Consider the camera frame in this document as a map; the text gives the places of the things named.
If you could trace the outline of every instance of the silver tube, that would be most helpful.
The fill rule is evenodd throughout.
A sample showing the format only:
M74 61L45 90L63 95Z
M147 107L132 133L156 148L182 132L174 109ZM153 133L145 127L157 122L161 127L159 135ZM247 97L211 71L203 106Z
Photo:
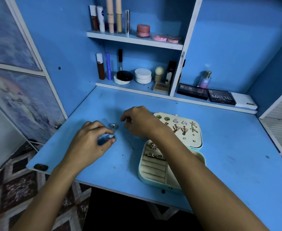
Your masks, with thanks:
M130 34L130 10L125 10L125 34Z

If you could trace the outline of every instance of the blue desk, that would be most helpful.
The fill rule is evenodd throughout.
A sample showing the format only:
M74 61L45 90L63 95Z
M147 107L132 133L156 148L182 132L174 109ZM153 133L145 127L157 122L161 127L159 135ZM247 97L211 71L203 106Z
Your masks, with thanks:
M119 119L132 106L196 120L202 129L207 167L220 178L270 230L282 230L282 158L252 114L212 108L126 91L96 87L62 127L28 163L41 163L47 173L63 158L85 121L119 123L116 143L84 169L78 181L181 210L191 211L185 196L144 184L138 165L145 139L132 136Z

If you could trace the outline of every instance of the hand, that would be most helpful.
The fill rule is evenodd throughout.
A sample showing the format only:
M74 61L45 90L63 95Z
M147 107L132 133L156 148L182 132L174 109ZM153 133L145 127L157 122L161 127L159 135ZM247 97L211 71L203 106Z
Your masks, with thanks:
M124 127L128 129L131 134L139 137L147 137L149 139L152 134L157 131L164 131L164 129L167 128L170 129L144 106L132 107L124 111L121 116L121 121L123 122L124 120L126 120Z
M116 141L112 138L99 146L97 139L103 134L112 135L114 132L99 121L86 122L74 136L60 164L78 174L94 163Z

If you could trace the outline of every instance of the printed cabinet door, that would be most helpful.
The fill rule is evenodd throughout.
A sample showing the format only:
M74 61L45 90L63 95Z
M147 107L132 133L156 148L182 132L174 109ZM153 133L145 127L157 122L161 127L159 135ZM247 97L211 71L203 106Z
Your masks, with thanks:
M29 140L46 143L65 121L45 78L0 69L0 109Z
M40 70L5 0L0 0L0 63Z

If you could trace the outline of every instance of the open jewelry box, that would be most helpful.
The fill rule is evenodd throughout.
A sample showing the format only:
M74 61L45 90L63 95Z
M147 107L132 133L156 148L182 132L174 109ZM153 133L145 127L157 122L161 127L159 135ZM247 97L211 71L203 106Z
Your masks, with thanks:
M166 113L154 115L169 126L191 153L206 165L202 153L196 151L203 146L201 128L196 121ZM182 193L171 168L151 140L146 141L144 145L138 175L144 183Z

